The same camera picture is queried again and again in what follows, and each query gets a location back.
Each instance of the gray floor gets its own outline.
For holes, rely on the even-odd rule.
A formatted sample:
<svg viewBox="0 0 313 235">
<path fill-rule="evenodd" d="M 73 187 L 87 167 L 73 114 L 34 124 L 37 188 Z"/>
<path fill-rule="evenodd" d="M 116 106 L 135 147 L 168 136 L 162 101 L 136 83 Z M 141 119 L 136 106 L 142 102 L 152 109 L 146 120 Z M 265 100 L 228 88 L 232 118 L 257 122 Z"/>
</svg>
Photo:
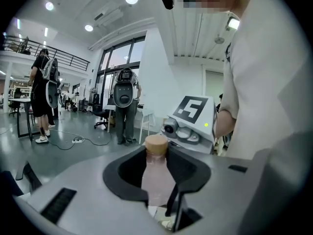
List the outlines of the gray floor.
<svg viewBox="0 0 313 235">
<path fill-rule="evenodd" d="M 51 144 L 36 144 L 34 140 L 31 142 L 28 137 L 18 138 L 16 115 L 13 117 L 0 113 L 0 171 L 8 170 L 15 177 L 18 168 L 27 160 L 38 179 L 45 184 L 77 162 L 101 156 L 107 152 L 138 148 L 138 143 L 129 147 L 118 145 L 114 128 L 110 129 L 111 135 L 104 130 L 104 126 L 94 129 L 93 125 L 97 121 L 100 121 L 100 118 L 92 114 L 62 111 L 59 120 L 55 121 L 56 126 L 50 131 L 50 142 L 61 148 L 69 148 L 76 135 L 62 132 L 81 135 L 97 144 L 107 143 L 112 139 L 105 146 L 96 146 L 86 140 L 83 143 L 75 144 L 72 149 L 64 151 Z M 25 113 L 21 113 L 20 128 L 21 133 L 27 132 Z M 143 131 L 142 135 L 141 142 L 144 142 L 147 131 Z M 139 129 L 135 129 L 134 138 L 139 140 Z M 29 183 L 25 178 L 17 183 L 24 193 L 29 192 Z"/>
</svg>

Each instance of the bottle cap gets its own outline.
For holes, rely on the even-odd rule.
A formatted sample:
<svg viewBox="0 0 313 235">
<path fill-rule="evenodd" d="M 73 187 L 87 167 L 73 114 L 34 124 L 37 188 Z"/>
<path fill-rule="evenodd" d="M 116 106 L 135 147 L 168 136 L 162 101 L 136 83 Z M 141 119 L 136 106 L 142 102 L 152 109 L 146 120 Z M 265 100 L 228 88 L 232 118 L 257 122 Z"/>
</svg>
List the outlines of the bottle cap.
<svg viewBox="0 0 313 235">
<path fill-rule="evenodd" d="M 145 139 L 147 153 L 151 155 L 162 156 L 166 153 L 168 140 L 163 135 L 150 135 Z"/>
</svg>

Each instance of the ceiling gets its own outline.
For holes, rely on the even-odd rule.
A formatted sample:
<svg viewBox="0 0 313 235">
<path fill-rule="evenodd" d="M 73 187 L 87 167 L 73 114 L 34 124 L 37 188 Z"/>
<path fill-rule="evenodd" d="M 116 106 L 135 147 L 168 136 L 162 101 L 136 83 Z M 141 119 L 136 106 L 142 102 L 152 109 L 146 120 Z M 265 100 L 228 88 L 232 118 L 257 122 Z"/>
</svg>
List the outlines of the ceiling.
<svg viewBox="0 0 313 235">
<path fill-rule="evenodd" d="M 52 11 L 46 10 L 47 1 L 54 4 Z M 17 17 L 49 25 L 90 46 L 118 28 L 150 17 L 148 1 L 129 5 L 125 0 L 29 0 Z M 98 25 L 94 18 L 100 12 L 104 12 L 106 22 Z M 85 30 L 87 24 L 94 26 L 92 32 Z"/>
<path fill-rule="evenodd" d="M 13 63 L 13 69 L 12 69 L 12 74 L 11 76 L 14 78 L 14 80 L 17 81 L 28 81 L 29 80 L 29 75 L 31 72 L 30 66 L 29 65 L 23 65 L 23 64 L 17 64 Z M 4 61 L 0 61 L 0 71 L 7 73 L 8 63 Z M 81 78 L 79 76 L 75 76 L 73 74 L 68 74 L 64 72 L 60 72 L 60 77 L 63 79 L 63 83 L 70 83 L 70 84 L 78 84 L 80 83 L 81 80 L 84 80 L 84 78 Z M 0 80 L 5 79 L 5 75 L 0 73 Z"/>
<path fill-rule="evenodd" d="M 47 1 L 54 4 L 52 11 L 46 10 Z M 127 30 L 146 27 L 152 19 L 159 28 L 169 63 L 181 56 L 223 61 L 235 33 L 232 28 L 226 30 L 228 18 L 233 15 L 195 13 L 175 4 L 173 10 L 166 10 L 161 0 L 138 0 L 134 5 L 125 0 L 29 0 L 17 17 L 48 25 L 91 49 L 104 47 L 106 41 L 111 45 L 114 37 L 116 41 Z M 99 13 L 104 14 L 101 23 L 94 19 Z M 85 30 L 87 24 L 94 26 L 92 32 Z M 224 38 L 223 44 L 214 42 L 218 35 Z"/>
<path fill-rule="evenodd" d="M 172 15 L 174 56 L 224 60 L 224 52 L 236 32 L 226 27 L 232 13 L 196 14 L 175 6 Z M 224 43 L 215 43 L 217 36 Z"/>
<path fill-rule="evenodd" d="M 17 28 L 17 19 L 13 18 L 6 29 L 6 34 L 10 36 L 18 37 L 21 34 L 22 38 L 28 38 L 35 42 L 43 44 L 46 41 L 48 45 L 53 41 L 57 35 L 57 31 L 49 28 L 48 25 L 43 25 L 40 23 L 32 22 L 26 19 L 20 19 L 21 28 Z M 47 36 L 45 37 L 45 28 L 48 28 Z"/>
</svg>

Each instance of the pink bottle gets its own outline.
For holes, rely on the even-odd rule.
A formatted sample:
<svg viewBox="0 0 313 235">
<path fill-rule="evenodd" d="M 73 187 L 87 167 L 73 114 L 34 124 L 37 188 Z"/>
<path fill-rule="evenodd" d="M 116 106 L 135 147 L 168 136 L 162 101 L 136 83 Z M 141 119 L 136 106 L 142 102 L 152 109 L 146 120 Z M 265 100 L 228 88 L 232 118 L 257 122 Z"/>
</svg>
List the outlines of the pink bottle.
<svg viewBox="0 0 313 235">
<path fill-rule="evenodd" d="M 166 167 L 168 140 L 162 135 L 150 135 L 145 140 L 147 167 L 142 175 L 141 188 L 148 192 L 149 206 L 166 205 L 175 181 Z"/>
</svg>

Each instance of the balcony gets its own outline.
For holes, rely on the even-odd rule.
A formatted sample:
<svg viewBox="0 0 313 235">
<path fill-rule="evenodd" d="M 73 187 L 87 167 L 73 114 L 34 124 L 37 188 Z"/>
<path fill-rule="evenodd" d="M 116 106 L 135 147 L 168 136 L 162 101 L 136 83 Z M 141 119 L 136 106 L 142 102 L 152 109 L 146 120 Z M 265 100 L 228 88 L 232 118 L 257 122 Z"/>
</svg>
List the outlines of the balcony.
<svg viewBox="0 0 313 235">
<path fill-rule="evenodd" d="M 43 48 L 48 49 L 49 57 L 56 58 L 59 64 L 70 66 L 79 71 L 87 71 L 89 61 L 51 46 L 45 46 L 28 38 L 22 39 L 15 36 L 5 36 L 1 50 L 37 56 Z"/>
</svg>

